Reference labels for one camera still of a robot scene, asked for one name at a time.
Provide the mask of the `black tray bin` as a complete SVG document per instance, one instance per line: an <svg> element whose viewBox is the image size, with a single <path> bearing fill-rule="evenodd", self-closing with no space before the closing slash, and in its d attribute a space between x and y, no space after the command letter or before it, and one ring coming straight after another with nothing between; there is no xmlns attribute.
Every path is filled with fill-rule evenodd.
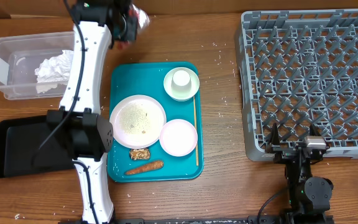
<svg viewBox="0 0 358 224"><path fill-rule="evenodd" d="M0 122L0 179L73 168L66 150L49 140L30 164L34 153L50 134L46 116L7 119Z"/></svg>

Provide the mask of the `white tissue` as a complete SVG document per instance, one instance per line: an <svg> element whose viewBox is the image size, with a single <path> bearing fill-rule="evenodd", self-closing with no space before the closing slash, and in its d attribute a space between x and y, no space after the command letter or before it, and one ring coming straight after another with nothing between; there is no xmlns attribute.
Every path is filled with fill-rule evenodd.
<svg viewBox="0 0 358 224"><path fill-rule="evenodd" d="M72 50L62 50L60 55L45 59L34 71L37 77L37 93L46 93L57 88L59 82L68 81L72 60Z"/></svg>

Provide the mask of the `red snack wrapper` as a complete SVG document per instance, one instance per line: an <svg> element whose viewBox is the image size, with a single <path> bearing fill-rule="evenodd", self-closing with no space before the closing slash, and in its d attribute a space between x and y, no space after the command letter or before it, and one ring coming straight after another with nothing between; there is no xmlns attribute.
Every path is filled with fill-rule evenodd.
<svg viewBox="0 0 358 224"><path fill-rule="evenodd" d="M134 4L130 4L129 7L132 6L134 8L134 10L137 13L137 17L138 17L138 27L137 27L137 36L143 32L150 24L150 18L147 15L146 12L144 12L143 10L141 10L140 8L138 8L137 6L135 6ZM117 41L117 48L119 50L124 50L125 48L127 48L128 46L130 46L133 42L121 42L121 41Z"/></svg>

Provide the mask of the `small pink bowl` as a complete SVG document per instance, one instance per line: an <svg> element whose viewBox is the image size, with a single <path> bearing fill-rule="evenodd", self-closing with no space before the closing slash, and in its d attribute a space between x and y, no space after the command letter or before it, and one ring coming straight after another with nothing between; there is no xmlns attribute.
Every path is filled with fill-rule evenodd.
<svg viewBox="0 0 358 224"><path fill-rule="evenodd" d="M159 137L162 149L169 155L183 157L195 149L195 128L184 119L173 119L167 122Z"/></svg>

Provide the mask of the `grey dishwasher rack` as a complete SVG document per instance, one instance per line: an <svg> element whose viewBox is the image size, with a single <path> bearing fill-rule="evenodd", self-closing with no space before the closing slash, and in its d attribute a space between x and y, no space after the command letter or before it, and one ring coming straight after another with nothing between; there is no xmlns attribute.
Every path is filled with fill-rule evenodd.
<svg viewBox="0 0 358 224"><path fill-rule="evenodd" d="M358 159L358 9L247 11L235 34L246 156L269 161L311 125L327 156Z"/></svg>

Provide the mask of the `white cup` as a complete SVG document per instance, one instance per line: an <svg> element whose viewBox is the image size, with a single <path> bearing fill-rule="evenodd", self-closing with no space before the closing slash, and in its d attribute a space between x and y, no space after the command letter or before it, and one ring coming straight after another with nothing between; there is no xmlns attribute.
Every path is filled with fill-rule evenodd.
<svg viewBox="0 0 358 224"><path fill-rule="evenodd" d="M191 87L190 74L185 70L178 70L172 76L172 87L177 90L187 90Z"/></svg>

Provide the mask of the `pale green bowl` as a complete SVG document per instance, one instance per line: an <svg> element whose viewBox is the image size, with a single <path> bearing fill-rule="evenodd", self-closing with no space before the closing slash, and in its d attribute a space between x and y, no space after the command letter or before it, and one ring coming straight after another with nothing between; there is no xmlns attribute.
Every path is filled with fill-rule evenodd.
<svg viewBox="0 0 358 224"><path fill-rule="evenodd" d="M190 74L191 77L191 87L187 90L177 90L172 87L172 76L178 70L185 70ZM163 80L163 87L165 92L176 101L187 101L192 99L195 96L200 88L200 80L198 75L186 67L177 67L171 69L165 76Z"/></svg>

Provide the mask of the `orange carrot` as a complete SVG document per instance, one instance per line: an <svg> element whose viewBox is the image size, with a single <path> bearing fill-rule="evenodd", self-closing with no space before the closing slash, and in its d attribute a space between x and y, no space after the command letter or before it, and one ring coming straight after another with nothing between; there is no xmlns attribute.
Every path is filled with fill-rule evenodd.
<svg viewBox="0 0 358 224"><path fill-rule="evenodd" d="M163 161L153 161L125 172L125 175L136 175L144 172L159 170L164 166Z"/></svg>

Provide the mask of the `clear plastic bin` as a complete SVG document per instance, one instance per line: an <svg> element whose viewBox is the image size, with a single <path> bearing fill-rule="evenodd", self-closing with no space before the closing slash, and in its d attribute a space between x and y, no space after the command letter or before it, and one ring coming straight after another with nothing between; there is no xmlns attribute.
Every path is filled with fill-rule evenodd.
<svg viewBox="0 0 358 224"><path fill-rule="evenodd" d="M55 74L54 82L38 81L36 69L52 57L73 50L73 32L0 38L0 91L8 100L63 96L68 80Z"/></svg>

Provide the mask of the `teal plastic tray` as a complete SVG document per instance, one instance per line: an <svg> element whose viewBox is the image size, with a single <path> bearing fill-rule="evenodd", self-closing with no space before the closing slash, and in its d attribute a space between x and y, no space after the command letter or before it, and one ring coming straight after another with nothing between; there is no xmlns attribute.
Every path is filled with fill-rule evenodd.
<svg viewBox="0 0 358 224"><path fill-rule="evenodd" d="M128 96L150 96L162 105L168 121L184 119L196 125L197 148L186 156L175 157L167 154L160 143L156 142L149 146L149 160L134 161L130 158L130 149L114 141L107 159L107 172L112 180L122 183L189 180L197 178L202 173L204 156L200 94L197 93L194 100L180 102L172 99L163 87L166 74L178 67L197 71L197 68L190 62L131 63L118 66L111 77L110 110L112 111L120 101ZM164 162L164 166L159 170L125 175L128 170L156 160Z"/></svg>

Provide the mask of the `brown food scrap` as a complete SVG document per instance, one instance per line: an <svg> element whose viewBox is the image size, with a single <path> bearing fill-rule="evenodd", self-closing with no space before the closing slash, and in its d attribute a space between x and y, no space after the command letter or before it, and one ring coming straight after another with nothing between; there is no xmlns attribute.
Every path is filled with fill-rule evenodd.
<svg viewBox="0 0 358 224"><path fill-rule="evenodd" d="M142 149L131 149L129 152L130 158L133 161L136 160L149 160L150 159L150 151L148 148L142 148Z"/></svg>

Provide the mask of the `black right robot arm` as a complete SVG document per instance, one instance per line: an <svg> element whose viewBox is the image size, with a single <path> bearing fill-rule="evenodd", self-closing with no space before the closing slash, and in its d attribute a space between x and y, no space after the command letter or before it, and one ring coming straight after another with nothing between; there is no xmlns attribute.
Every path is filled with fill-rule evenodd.
<svg viewBox="0 0 358 224"><path fill-rule="evenodd" d="M331 180L314 176L311 172L311 166L321 162L328 149L328 144L313 124L304 141L296 143L293 149L282 148L278 126L273 125L266 151L274 155L274 163L285 165L287 186L261 206L256 223L334 223L334 218L326 215L334 185ZM278 216L263 216L264 208L285 192L288 192L290 208L283 209Z"/></svg>

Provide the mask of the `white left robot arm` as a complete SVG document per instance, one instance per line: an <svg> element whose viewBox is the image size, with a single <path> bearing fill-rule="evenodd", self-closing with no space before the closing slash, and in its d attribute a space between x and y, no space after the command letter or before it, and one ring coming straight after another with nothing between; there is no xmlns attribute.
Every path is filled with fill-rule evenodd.
<svg viewBox="0 0 358 224"><path fill-rule="evenodd" d="M65 7L74 23L70 77L57 110L49 110L50 137L67 150L81 187L80 223L116 223L107 158L112 124L101 116L104 60L115 42L136 40L139 14L131 0L77 1Z"/></svg>

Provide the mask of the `wooden chopstick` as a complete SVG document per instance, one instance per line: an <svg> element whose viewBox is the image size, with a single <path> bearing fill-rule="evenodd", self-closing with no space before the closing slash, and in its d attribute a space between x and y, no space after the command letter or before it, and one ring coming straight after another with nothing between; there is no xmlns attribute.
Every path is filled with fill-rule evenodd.
<svg viewBox="0 0 358 224"><path fill-rule="evenodd" d="M196 100L195 96L193 96L193 116L194 116L194 128L195 128L195 159L196 159L196 166L199 166L199 156L198 156L198 130L197 130L197 115L196 115Z"/></svg>

